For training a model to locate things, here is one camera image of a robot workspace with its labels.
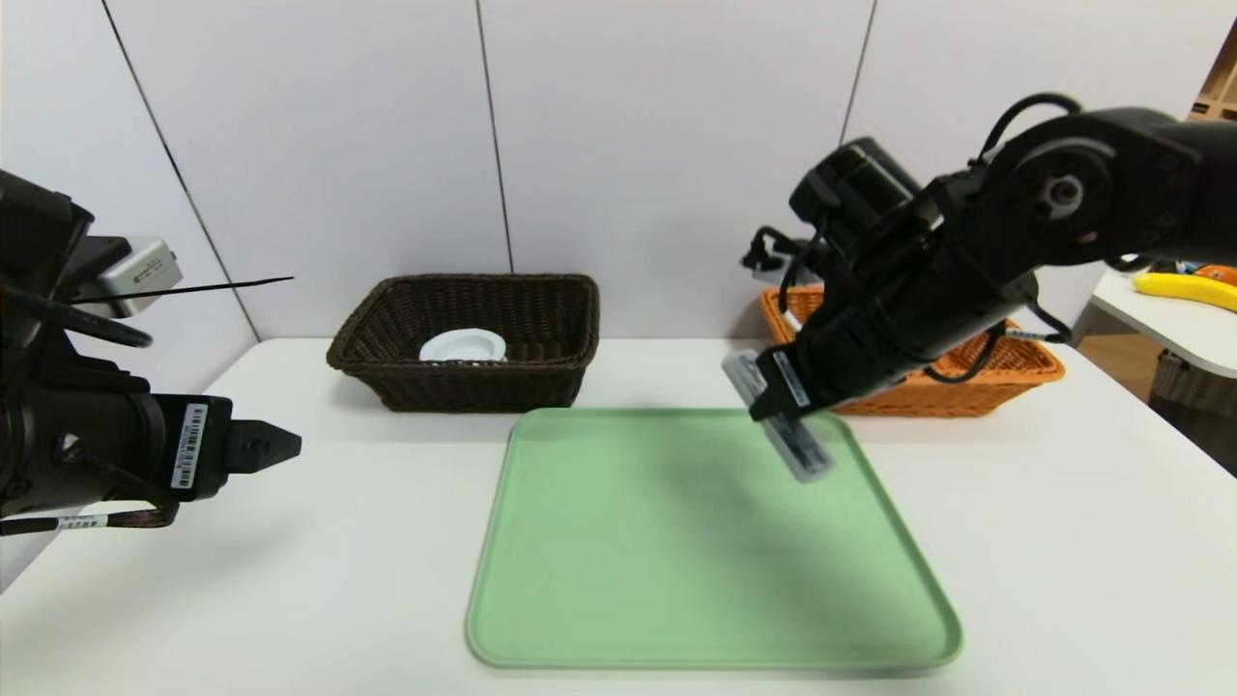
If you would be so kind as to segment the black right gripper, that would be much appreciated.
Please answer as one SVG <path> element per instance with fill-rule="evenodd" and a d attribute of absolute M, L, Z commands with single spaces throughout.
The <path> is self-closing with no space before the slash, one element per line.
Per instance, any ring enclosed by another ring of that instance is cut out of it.
<path fill-rule="evenodd" d="M 918 368 L 918 292 L 790 289 L 795 307 L 804 314 L 793 337 L 721 366 L 790 475 L 810 483 L 835 457 L 795 420 L 891 391 Z"/>

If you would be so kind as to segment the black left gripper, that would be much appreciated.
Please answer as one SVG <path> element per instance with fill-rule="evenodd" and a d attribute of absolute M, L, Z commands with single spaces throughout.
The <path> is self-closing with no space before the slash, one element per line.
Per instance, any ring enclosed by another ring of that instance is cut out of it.
<path fill-rule="evenodd" d="M 212 396 L 98 384 L 36 388 L 33 508 L 139 501 L 88 464 L 66 462 L 67 435 L 93 461 L 167 490 L 183 503 L 212 498 L 226 475 L 257 473 L 301 455 L 301 435 L 268 422 L 231 422 L 231 414 L 230 401 Z"/>

